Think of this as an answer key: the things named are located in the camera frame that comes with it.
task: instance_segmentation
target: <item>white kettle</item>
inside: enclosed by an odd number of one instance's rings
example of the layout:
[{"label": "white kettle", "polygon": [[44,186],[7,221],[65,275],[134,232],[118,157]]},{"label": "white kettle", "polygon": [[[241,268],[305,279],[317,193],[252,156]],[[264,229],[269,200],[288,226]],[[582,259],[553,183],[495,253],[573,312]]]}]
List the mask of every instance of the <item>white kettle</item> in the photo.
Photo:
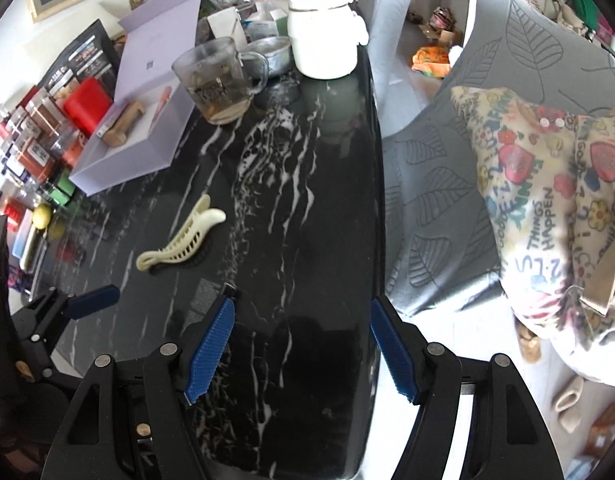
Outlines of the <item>white kettle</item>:
[{"label": "white kettle", "polygon": [[299,71],[314,79],[337,79],[357,64],[357,45],[366,45],[363,19],[353,0],[288,0],[288,34]]}]

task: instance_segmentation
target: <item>sofa cushion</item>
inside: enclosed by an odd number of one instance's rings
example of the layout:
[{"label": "sofa cushion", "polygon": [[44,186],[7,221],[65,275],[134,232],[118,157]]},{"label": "sofa cushion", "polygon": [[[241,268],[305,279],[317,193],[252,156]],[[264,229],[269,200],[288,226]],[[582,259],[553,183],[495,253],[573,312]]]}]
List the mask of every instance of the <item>sofa cushion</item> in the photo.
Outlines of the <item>sofa cushion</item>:
[{"label": "sofa cushion", "polygon": [[433,102],[383,139],[386,289],[406,316],[501,290],[476,158],[450,99],[457,85],[507,87],[529,102],[602,116],[615,105],[615,60],[520,0],[478,0],[470,40]]}]

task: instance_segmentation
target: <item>black marble table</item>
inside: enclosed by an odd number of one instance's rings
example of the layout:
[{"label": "black marble table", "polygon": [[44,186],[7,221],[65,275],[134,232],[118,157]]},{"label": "black marble table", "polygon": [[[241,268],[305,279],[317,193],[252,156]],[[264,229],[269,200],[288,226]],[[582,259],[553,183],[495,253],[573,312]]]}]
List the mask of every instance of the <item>black marble table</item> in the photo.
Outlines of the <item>black marble table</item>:
[{"label": "black marble table", "polygon": [[[297,79],[293,103],[252,106],[224,127],[195,111],[170,168],[76,198],[50,231],[45,282],[122,291],[116,307],[71,322],[57,347],[82,374],[99,354],[137,358],[178,337],[223,282],[235,284],[235,329],[193,408],[201,449],[265,478],[348,479],[378,366],[369,302],[383,291],[379,125],[365,49],[345,78]],[[137,256],[164,247],[204,193],[228,220],[191,261],[139,272]]]}]

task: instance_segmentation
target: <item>heart pattern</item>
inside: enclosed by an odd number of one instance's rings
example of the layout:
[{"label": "heart pattern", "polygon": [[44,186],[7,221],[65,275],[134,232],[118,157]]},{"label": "heart pattern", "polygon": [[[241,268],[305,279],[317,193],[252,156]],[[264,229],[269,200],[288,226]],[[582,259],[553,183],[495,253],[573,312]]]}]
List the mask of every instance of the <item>heart pattern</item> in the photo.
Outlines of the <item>heart pattern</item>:
[{"label": "heart pattern", "polygon": [[517,186],[527,180],[534,167],[534,155],[516,144],[505,144],[499,150],[499,161],[507,180]]},{"label": "heart pattern", "polygon": [[615,182],[615,146],[607,142],[590,144],[590,158],[594,170],[604,182]]}]

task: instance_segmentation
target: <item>lavender box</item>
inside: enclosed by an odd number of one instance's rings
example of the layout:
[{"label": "lavender box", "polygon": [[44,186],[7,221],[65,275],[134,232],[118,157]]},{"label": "lavender box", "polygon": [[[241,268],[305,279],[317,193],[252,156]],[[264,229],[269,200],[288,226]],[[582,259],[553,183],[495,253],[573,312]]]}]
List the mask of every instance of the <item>lavender box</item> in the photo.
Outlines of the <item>lavender box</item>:
[{"label": "lavender box", "polygon": [[[194,47],[200,5],[201,0],[149,0],[120,21],[128,38],[114,100],[139,100],[146,113],[123,146],[109,148],[96,137],[88,141],[70,175],[86,195],[172,164],[194,102],[171,67]],[[167,86],[172,88],[170,100],[151,127]]]}]

